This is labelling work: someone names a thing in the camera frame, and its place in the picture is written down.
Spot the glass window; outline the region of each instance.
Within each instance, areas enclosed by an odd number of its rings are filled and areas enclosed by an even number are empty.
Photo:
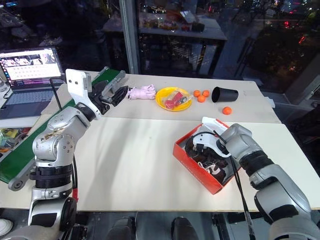
[[[255,81],[285,92],[319,52],[319,1],[139,0],[142,74]]]
[[[128,71],[119,0],[4,0],[0,5],[0,50],[57,48],[62,68]]]

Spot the small orange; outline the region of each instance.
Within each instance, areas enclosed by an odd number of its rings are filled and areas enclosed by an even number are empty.
[[[199,97],[201,95],[201,92],[199,90],[194,90],[193,92],[193,96],[195,96],[196,98]]]
[[[210,95],[209,90],[204,90],[204,91],[202,92],[202,95],[205,96],[206,98],[209,97],[209,95]]]
[[[204,103],[206,101],[206,97],[203,95],[198,96],[198,102],[199,103]]]
[[[223,113],[224,115],[230,115],[230,114],[232,114],[232,108],[229,107],[229,106],[226,106],[226,107],[224,107],[224,108],[222,109],[222,113]]]

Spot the black cup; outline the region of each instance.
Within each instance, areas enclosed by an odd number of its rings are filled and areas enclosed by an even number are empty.
[[[215,87],[212,91],[211,99],[216,102],[234,102],[238,99],[239,93],[237,90]]]

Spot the green conveyor belt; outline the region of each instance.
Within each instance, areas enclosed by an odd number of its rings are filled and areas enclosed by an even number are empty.
[[[108,81],[108,83],[113,80],[119,71],[113,69],[107,69],[103,72],[97,79],[92,82],[92,85],[99,83],[101,81]],[[74,106],[74,100],[69,101],[63,108],[68,106]],[[14,151],[9,153],[0,162],[0,180],[9,183],[34,157],[32,151],[32,143],[36,136],[42,133],[46,127],[47,122],[41,125],[33,134],[31,134],[26,140],[24,140]]]

